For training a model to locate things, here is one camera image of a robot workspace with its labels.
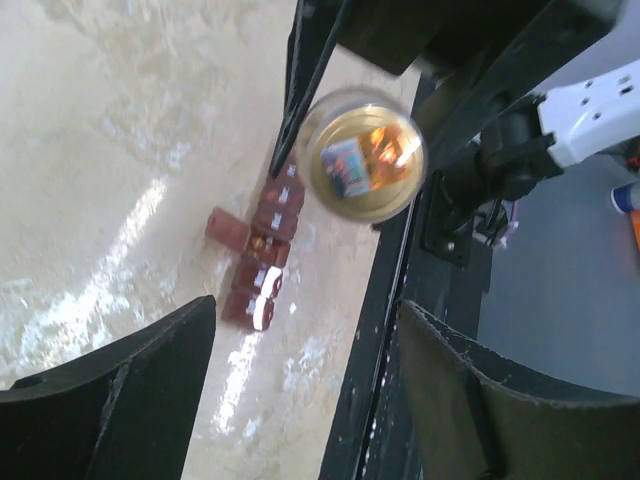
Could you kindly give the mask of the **clear gold bottle lid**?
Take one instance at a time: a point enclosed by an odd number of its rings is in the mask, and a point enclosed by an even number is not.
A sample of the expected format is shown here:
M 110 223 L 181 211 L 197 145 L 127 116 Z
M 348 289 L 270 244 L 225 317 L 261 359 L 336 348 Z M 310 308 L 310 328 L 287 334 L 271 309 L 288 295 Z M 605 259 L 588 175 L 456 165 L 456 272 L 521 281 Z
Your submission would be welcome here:
M 317 100 L 295 143 L 298 174 L 331 213 L 375 224 L 415 198 L 428 170 L 428 149 L 408 111 L 385 92 L 338 89 Z

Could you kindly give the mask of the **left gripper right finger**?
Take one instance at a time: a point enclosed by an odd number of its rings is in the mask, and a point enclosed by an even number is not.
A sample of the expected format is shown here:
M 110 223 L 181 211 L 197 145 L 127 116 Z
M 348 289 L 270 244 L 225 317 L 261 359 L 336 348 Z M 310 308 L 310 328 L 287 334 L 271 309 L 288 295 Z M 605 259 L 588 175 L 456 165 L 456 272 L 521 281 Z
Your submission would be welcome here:
M 413 301 L 397 324 L 426 478 L 638 478 L 638 398 L 509 360 Z

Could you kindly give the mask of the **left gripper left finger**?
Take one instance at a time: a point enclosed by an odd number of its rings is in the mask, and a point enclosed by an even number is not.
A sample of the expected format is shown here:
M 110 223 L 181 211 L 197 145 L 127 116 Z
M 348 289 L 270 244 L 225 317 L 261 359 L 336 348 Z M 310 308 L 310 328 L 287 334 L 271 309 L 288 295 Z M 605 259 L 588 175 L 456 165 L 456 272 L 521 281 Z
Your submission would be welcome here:
M 216 332 L 198 297 L 1 393 L 4 479 L 181 477 Z

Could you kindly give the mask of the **red weekly pill organizer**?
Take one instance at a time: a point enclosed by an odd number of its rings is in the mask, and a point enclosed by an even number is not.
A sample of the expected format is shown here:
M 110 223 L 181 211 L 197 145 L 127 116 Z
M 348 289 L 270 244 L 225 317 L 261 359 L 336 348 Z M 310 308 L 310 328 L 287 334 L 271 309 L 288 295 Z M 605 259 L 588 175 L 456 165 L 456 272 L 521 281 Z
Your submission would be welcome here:
M 265 181 L 249 222 L 221 207 L 213 209 L 206 236 L 240 255 L 224 320 L 256 332 L 269 328 L 304 200 L 305 188 L 290 154 L 280 174 Z

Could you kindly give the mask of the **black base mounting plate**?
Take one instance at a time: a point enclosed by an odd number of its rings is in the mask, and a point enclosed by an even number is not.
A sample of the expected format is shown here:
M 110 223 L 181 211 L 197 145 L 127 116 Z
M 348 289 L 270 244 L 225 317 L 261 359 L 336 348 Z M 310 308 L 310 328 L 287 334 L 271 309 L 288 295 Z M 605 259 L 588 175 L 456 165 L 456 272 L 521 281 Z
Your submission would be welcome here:
M 475 338 L 492 250 L 471 245 L 460 269 L 425 252 L 429 192 L 384 222 L 319 472 L 321 479 L 419 479 L 422 466 L 400 362 L 401 299 Z

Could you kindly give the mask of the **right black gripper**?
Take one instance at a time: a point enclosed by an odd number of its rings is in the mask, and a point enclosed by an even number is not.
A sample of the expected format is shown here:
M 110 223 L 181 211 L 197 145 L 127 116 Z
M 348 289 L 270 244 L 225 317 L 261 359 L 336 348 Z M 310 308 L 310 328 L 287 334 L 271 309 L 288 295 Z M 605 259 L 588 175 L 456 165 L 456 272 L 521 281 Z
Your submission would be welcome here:
M 607 35 L 619 13 L 618 1 L 299 0 L 269 174 L 275 178 L 284 167 L 337 46 L 392 75 L 415 62 L 438 75 L 452 73 L 427 98 L 429 168 L 435 170 Z

